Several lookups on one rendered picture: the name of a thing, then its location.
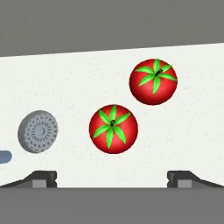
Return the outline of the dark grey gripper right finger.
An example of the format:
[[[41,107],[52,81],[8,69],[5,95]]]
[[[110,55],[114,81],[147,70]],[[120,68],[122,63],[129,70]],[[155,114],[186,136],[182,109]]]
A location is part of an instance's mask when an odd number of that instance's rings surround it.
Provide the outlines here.
[[[224,185],[201,179],[191,171],[168,171],[167,179],[168,188],[224,188]]]

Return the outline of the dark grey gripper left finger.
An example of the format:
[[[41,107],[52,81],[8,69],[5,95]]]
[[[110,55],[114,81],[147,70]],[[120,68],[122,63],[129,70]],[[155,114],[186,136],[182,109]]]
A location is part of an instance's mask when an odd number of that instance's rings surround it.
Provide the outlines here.
[[[2,188],[56,188],[56,171],[34,171],[24,179],[2,185]]]

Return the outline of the white sink basin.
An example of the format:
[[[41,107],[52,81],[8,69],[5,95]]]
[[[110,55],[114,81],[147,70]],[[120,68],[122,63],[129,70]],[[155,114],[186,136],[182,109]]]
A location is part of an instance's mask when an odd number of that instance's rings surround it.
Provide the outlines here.
[[[158,106],[137,101],[130,73],[158,58],[178,75],[173,97]],[[106,105],[129,109],[138,122],[134,145],[120,155],[99,151],[88,134],[93,113]],[[23,150],[18,126],[32,111],[59,125],[53,146]],[[0,58],[0,185],[36,170],[55,170],[61,187],[163,187],[169,170],[188,170],[224,185],[224,44]]]

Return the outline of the red tomato with green stem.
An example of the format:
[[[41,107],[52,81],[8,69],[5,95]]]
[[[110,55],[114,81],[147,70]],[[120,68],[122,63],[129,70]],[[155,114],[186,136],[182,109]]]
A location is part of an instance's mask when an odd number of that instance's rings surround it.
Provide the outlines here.
[[[89,123],[93,144],[108,154],[127,151],[137,140],[137,134],[137,119],[127,108],[117,104],[98,109]]]
[[[161,59],[147,59],[135,66],[129,77],[132,95],[146,105],[167,102],[178,85],[178,76],[172,65]]]

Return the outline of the grey round sink drain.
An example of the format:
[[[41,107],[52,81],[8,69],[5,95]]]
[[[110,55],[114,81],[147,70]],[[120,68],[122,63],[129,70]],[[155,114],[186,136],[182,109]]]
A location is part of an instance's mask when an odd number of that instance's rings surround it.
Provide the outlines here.
[[[19,124],[17,139],[25,151],[37,154],[47,151],[54,144],[58,130],[57,121],[52,114],[36,110]]]

